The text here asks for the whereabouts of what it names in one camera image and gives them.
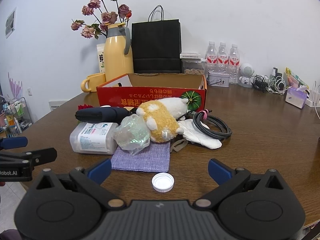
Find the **yellow thermos jug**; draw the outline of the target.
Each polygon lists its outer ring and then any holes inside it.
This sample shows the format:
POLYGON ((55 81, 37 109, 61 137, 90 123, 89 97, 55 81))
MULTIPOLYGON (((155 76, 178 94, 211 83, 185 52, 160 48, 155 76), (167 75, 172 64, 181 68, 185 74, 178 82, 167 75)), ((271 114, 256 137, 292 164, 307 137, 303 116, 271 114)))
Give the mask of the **yellow thermos jug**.
POLYGON ((131 35, 125 23, 111 24, 107 28, 104 46, 104 67, 106 81, 128 73, 134 73, 131 35))

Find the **yellow white plush toy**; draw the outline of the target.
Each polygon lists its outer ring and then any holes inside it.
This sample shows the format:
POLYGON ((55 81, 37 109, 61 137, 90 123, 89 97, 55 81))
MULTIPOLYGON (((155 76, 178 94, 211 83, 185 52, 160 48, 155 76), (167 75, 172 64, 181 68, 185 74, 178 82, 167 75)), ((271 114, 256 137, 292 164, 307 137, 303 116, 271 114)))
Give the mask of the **yellow white plush toy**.
POLYGON ((183 134, 177 119, 188 112, 188 99, 163 98, 142 103, 136 110, 147 128, 150 130, 150 140, 155 143, 168 142, 177 135, 183 134))

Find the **red cardboard box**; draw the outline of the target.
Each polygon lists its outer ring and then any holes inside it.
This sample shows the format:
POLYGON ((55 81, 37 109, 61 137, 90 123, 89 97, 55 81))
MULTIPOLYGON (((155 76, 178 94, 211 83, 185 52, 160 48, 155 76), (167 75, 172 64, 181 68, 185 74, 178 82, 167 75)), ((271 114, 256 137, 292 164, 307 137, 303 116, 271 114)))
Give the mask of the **red cardboard box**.
POLYGON ((188 109, 203 110, 207 84, 203 75, 193 74, 125 74, 97 87, 99 104, 117 107, 138 107, 140 104, 165 98, 188 99, 188 109))

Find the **white fabric mask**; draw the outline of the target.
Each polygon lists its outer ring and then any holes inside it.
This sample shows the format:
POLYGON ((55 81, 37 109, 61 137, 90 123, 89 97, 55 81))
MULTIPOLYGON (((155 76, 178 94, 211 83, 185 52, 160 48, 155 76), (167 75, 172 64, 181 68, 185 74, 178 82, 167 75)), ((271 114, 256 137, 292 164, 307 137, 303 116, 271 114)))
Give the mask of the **white fabric mask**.
POLYGON ((222 142, 218 139, 211 138, 202 133, 194 124, 192 119, 178 121, 180 128, 184 130, 182 136, 185 140, 200 144, 210 150, 218 149, 222 146, 222 142))

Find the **red rose flower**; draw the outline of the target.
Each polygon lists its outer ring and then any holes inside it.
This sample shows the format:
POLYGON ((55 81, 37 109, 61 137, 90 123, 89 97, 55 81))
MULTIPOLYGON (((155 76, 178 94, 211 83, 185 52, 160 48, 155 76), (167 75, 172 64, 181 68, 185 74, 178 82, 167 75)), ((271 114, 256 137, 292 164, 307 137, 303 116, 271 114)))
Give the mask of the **red rose flower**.
POLYGON ((91 105, 83 104, 83 105, 78 105, 78 110, 81 109, 88 109, 88 108, 93 108, 91 105))

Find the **white robot toy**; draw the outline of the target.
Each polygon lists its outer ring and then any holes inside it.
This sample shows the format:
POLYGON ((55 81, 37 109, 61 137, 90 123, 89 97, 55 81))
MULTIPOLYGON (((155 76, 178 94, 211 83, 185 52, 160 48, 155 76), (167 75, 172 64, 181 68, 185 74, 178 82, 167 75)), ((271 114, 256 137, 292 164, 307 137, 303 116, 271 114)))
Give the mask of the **white robot toy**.
POLYGON ((240 68, 238 85, 241 87, 252 88, 251 77, 254 74, 254 68, 249 63, 243 63, 240 68))

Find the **white flat box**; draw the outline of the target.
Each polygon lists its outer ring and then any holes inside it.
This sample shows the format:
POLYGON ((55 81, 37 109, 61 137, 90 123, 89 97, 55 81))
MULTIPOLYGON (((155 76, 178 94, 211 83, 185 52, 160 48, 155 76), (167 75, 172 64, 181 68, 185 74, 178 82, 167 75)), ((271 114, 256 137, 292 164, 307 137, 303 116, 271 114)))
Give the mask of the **white flat box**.
POLYGON ((199 53, 180 53, 180 59, 200 60, 201 55, 199 53))

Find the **navy blue pouch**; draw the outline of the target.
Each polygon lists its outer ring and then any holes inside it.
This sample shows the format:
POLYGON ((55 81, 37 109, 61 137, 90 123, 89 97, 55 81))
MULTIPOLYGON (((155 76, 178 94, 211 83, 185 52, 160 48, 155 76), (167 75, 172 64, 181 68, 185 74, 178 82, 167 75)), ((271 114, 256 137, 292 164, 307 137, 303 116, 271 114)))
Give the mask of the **navy blue pouch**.
POLYGON ((92 124, 101 122, 120 124, 127 116, 129 116, 129 111, 121 107, 93 107, 81 109, 75 113, 77 120, 92 124))

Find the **clear plastic bag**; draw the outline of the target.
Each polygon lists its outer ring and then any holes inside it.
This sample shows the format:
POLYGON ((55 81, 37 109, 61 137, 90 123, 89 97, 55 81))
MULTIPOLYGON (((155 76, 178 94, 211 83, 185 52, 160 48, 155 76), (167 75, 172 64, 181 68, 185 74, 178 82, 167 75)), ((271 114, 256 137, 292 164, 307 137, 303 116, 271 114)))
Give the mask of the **clear plastic bag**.
POLYGON ((150 130, 141 116, 133 114, 125 117, 112 132, 117 145, 130 155, 137 155, 150 144, 150 130))

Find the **white plastic lid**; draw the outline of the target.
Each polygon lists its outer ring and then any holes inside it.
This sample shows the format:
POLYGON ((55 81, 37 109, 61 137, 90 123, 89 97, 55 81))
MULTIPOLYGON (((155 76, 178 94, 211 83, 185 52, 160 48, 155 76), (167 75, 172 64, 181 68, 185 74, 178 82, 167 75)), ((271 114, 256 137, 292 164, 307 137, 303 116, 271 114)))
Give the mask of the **white plastic lid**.
POLYGON ((173 176, 169 173, 158 173, 154 175, 151 180, 153 188, 160 193, 166 193, 172 190, 174 182, 173 176))

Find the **metal rack shelf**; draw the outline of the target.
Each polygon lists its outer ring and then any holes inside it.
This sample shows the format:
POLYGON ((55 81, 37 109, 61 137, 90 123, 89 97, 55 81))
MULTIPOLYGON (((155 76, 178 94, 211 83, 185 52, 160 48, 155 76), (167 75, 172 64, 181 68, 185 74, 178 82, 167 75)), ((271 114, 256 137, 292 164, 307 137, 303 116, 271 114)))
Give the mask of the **metal rack shelf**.
POLYGON ((1 129, 7 138, 21 135, 33 124, 25 97, 5 102, 1 115, 4 117, 1 129))

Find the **purple woven cloth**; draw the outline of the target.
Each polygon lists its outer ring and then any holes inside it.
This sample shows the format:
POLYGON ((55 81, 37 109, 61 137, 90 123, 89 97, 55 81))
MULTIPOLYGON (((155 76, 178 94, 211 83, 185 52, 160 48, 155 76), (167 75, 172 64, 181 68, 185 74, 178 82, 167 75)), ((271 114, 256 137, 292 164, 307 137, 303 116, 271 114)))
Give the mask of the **purple woven cloth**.
POLYGON ((168 172, 170 165, 170 142, 151 142, 136 155, 129 154, 119 146, 111 158, 112 169, 135 172, 168 172))

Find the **wall poster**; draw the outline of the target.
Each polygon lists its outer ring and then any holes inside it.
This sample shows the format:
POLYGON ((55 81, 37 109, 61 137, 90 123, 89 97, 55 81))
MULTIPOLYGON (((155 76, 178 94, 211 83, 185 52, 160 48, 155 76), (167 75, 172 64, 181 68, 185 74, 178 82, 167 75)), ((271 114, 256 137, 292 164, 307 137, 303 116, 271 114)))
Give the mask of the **wall poster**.
POLYGON ((16 24, 16 17, 17 17, 17 8, 15 8, 11 14, 8 16, 6 23, 5 23, 5 37, 8 38, 15 30, 16 24))

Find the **purple tissue box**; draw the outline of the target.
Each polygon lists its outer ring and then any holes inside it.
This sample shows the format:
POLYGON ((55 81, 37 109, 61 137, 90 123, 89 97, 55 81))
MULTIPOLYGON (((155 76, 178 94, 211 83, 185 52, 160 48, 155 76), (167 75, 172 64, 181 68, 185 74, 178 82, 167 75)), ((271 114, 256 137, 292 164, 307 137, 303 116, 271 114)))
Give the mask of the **purple tissue box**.
POLYGON ((299 88, 290 86, 286 91, 285 102, 302 109, 308 98, 308 93, 306 92, 308 88, 307 85, 300 86, 299 88))

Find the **wet wipes pack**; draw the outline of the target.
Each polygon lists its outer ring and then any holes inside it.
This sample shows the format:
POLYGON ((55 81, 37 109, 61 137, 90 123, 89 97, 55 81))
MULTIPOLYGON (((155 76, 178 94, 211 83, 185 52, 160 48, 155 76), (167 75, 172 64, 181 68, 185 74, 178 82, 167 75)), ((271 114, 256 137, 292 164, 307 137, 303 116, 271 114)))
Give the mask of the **wet wipes pack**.
POLYGON ((80 122, 69 136, 72 150, 82 154, 113 155, 118 145, 112 138, 118 124, 80 122))

